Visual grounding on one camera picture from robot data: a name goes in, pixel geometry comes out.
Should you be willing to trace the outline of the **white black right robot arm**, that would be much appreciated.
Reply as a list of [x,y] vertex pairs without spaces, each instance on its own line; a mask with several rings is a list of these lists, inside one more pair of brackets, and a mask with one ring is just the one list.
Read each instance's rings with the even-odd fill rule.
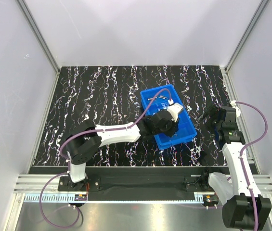
[[239,230],[260,231],[272,209],[270,199],[262,196],[256,185],[246,149],[249,146],[237,125],[240,109],[236,105],[211,105],[198,118],[205,121],[214,134],[226,159],[230,175],[207,172],[206,184],[210,186],[222,204],[225,227]]

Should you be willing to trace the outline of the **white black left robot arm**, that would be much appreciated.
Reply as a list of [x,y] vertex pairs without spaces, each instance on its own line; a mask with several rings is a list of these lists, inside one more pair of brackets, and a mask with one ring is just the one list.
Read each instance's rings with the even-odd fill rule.
[[66,149],[68,175],[73,183],[84,181],[86,163],[100,147],[121,143],[146,141],[158,134],[172,137],[178,131],[180,111],[162,109],[154,115],[144,116],[134,123],[117,126],[99,126],[86,122],[84,131],[70,135],[60,151]]

